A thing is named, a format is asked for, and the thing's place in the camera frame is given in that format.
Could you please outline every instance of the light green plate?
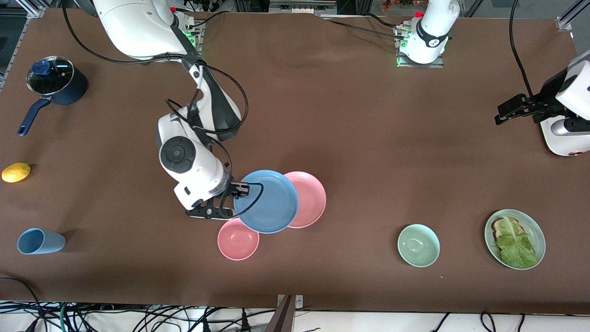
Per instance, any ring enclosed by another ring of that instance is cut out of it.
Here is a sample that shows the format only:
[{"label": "light green plate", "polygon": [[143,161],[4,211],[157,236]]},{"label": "light green plate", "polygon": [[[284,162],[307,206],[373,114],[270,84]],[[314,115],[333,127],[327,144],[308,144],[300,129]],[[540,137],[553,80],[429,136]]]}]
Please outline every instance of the light green plate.
[{"label": "light green plate", "polygon": [[437,260],[441,246],[437,235],[430,228],[412,224],[399,234],[398,251],[408,264],[425,268]]},{"label": "light green plate", "polygon": [[[525,230],[525,233],[529,235],[530,244],[533,245],[533,249],[537,254],[537,264],[531,266],[530,268],[526,269],[519,269],[513,268],[512,266],[502,262],[500,259],[500,248],[496,244],[496,240],[494,239],[494,232],[491,229],[491,224],[493,224],[496,220],[501,219],[503,216],[512,217],[518,220],[519,224]],[[490,250],[491,254],[504,266],[508,266],[511,269],[515,270],[528,270],[536,267],[545,256],[545,236],[543,235],[543,231],[539,225],[526,213],[517,211],[517,210],[500,210],[491,215],[491,217],[487,220],[486,228],[484,230],[484,238],[486,239],[487,248]]]}]

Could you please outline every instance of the black circular joint cap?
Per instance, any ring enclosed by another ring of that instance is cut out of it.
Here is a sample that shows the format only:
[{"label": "black circular joint cap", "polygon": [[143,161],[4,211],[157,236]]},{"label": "black circular joint cap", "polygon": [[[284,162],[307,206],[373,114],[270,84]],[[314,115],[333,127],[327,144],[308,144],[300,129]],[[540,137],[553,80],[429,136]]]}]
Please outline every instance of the black circular joint cap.
[{"label": "black circular joint cap", "polygon": [[160,159],[168,170],[178,174],[188,172],[195,161],[195,145],[186,137],[173,137],[162,145]]}]

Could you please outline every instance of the lemon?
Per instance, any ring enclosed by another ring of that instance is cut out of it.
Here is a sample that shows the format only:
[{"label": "lemon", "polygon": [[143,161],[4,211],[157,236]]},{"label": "lemon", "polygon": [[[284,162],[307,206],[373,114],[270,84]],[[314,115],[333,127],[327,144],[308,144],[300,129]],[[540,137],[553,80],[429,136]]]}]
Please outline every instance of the lemon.
[{"label": "lemon", "polygon": [[29,176],[31,166],[24,162],[18,162],[6,167],[2,171],[2,179],[9,183],[19,182]]}]

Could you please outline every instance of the lettuce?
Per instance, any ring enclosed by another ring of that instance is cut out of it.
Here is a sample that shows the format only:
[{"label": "lettuce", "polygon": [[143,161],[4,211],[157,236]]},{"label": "lettuce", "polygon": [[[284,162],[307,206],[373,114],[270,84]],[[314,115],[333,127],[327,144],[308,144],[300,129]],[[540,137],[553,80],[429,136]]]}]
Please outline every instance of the lettuce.
[{"label": "lettuce", "polygon": [[517,269],[526,269],[537,264],[538,258],[529,235],[521,232],[514,218],[503,217],[498,229],[501,235],[496,244],[500,248],[502,262]]}]

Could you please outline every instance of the pink bowl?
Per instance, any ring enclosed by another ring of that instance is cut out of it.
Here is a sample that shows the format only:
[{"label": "pink bowl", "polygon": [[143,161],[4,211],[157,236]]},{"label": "pink bowl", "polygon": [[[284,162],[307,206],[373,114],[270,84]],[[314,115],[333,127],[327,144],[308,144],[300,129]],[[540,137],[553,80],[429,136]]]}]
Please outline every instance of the pink bowl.
[{"label": "pink bowl", "polygon": [[315,176],[305,172],[285,174],[295,186],[299,208],[290,228],[304,228],[316,222],[326,208],[326,190]]},{"label": "pink bowl", "polygon": [[241,261],[252,256],[259,241],[260,235],[246,227],[239,218],[223,224],[217,234],[219,251],[232,261]]}]

